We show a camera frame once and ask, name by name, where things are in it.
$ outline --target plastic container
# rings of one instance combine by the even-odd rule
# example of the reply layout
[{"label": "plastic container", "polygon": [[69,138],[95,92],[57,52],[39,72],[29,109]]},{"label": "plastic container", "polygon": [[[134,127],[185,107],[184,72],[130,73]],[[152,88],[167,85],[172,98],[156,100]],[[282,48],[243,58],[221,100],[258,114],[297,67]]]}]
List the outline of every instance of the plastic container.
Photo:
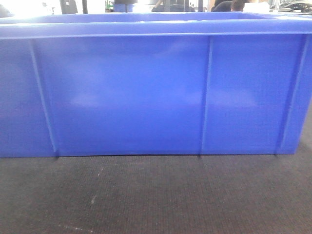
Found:
[{"label": "plastic container", "polygon": [[133,4],[114,4],[114,12],[132,12]]},{"label": "plastic container", "polygon": [[311,34],[242,12],[0,20],[0,156],[292,154]]}]

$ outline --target blue plastic crate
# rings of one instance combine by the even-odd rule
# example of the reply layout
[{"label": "blue plastic crate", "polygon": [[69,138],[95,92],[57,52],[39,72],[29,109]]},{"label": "blue plastic crate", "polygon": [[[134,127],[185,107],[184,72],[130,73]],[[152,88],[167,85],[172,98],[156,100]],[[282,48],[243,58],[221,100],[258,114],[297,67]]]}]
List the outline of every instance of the blue plastic crate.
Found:
[{"label": "blue plastic crate", "polygon": [[114,4],[114,12],[133,12],[133,4]]},{"label": "blue plastic crate", "polygon": [[311,34],[241,12],[1,19],[0,156],[292,154]]}]

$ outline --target gray carpet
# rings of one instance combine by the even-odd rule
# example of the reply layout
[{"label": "gray carpet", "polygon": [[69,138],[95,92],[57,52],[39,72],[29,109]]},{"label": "gray carpet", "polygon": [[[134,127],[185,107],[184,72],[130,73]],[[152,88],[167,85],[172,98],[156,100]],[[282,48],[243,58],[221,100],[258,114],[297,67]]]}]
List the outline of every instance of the gray carpet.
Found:
[{"label": "gray carpet", "polygon": [[312,234],[312,107],[295,155],[0,159],[1,234]]}]

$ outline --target car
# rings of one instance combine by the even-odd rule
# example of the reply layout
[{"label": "car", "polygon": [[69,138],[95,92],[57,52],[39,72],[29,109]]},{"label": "car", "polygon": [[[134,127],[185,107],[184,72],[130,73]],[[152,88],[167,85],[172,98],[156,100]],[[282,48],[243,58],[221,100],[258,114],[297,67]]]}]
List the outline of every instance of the car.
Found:
[{"label": "car", "polygon": [[283,2],[280,4],[279,12],[312,12],[312,1],[295,1],[295,2]]}]

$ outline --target person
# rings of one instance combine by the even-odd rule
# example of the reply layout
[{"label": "person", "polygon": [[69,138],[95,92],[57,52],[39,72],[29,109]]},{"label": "person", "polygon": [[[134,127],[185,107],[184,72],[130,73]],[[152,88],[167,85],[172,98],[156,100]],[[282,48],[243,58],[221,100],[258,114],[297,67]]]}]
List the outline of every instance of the person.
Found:
[{"label": "person", "polygon": [[217,6],[211,9],[212,12],[227,12],[231,11],[232,1],[223,1],[219,3]]},{"label": "person", "polygon": [[75,0],[61,0],[62,14],[76,14],[78,12]]},{"label": "person", "polygon": [[[170,11],[171,12],[184,12],[184,4],[181,0],[169,0],[170,1]],[[164,0],[158,0],[156,5],[152,8],[152,12],[164,12],[165,5],[162,4]],[[189,6],[189,12],[194,12],[195,9]]]},{"label": "person", "polygon": [[231,11],[244,11],[245,3],[249,3],[250,0],[233,0],[231,5]]},{"label": "person", "polygon": [[211,11],[214,11],[214,9],[222,2],[227,1],[227,0],[215,0],[214,6],[211,8]]}]

